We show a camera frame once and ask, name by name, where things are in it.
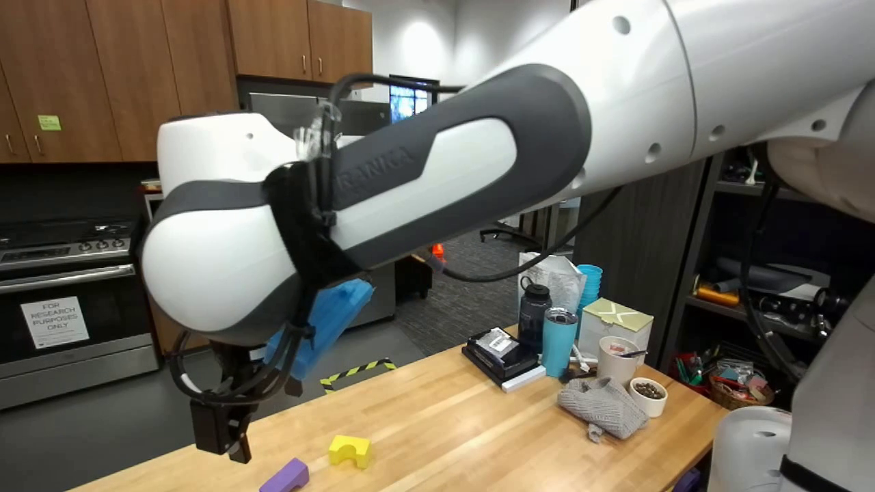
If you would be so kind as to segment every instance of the tissue box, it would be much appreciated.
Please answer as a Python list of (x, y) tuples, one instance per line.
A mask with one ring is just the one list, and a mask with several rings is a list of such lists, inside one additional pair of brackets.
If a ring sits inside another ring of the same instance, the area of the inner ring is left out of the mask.
[(600, 298), (579, 311), (576, 347), (583, 355), (600, 359), (601, 337), (623, 337), (634, 341), (634, 347), (645, 350), (652, 341), (652, 326), (653, 326), (652, 314)]

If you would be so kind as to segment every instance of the oven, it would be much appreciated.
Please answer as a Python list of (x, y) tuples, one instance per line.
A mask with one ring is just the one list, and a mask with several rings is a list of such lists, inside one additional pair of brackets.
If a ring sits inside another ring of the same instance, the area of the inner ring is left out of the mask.
[(0, 411), (159, 370), (132, 233), (0, 227)]

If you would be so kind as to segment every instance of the kitchen cabinet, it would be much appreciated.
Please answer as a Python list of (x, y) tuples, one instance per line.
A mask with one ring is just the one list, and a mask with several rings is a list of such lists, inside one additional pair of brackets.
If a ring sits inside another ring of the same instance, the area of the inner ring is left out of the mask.
[(21, 131), (17, 108), (10, 102), (2, 65), (0, 65), (0, 138), (2, 138), (0, 164), (30, 161), (30, 153), (25, 147), (25, 131)]
[(311, 80), (336, 82), (373, 72), (373, 15), (308, 2)]
[(344, 8), (344, 41), (341, 57), (348, 74), (373, 74), (375, 72), (375, 35), (373, 35), (373, 15)]
[(228, 0), (239, 74), (308, 80), (306, 0)]
[(336, 82), (373, 72), (373, 15), (314, 0), (229, 0), (239, 74)]
[(159, 0), (87, 0), (124, 161), (155, 161), (164, 121), (180, 115)]
[(225, 0), (161, 0), (169, 60), (184, 115), (239, 109)]
[(6, 0), (0, 65), (34, 161), (120, 161), (84, 0)]

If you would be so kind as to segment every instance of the blue object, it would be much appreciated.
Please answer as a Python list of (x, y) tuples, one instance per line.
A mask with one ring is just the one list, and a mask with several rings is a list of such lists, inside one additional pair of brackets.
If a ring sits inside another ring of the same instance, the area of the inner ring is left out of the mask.
[(552, 306), (544, 317), (542, 365), (548, 370), (548, 378), (556, 378), (556, 381), (563, 378), (574, 341), (576, 341), (576, 317), (563, 306)]
[(583, 266), (576, 266), (576, 274), (585, 280), (583, 292), (579, 292), (579, 304), (576, 304), (576, 311), (579, 311), (601, 296), (601, 269), (583, 263)]
[[(375, 287), (351, 280), (332, 291), (321, 291), (308, 311), (308, 326), (314, 328), (311, 339), (300, 339), (293, 378), (304, 381), (306, 371), (324, 359), (325, 350), (348, 332), (358, 311), (375, 298)], [(274, 359), (276, 344), (283, 341), (283, 328), (267, 339), (266, 361)]]

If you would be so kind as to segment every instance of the wooden table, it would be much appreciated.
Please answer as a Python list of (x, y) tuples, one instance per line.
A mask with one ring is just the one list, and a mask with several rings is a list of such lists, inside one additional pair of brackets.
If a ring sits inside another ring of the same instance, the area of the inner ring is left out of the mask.
[[(254, 421), (252, 466), (180, 448), (82, 489), (257, 489), (291, 459), (306, 489), (668, 489), (708, 448), (724, 411), (653, 371), (668, 412), (626, 444), (585, 440), (585, 425), (556, 404), (559, 381), (515, 395), (496, 388), (459, 347)], [(373, 466), (328, 466), (333, 434), (369, 438)]]

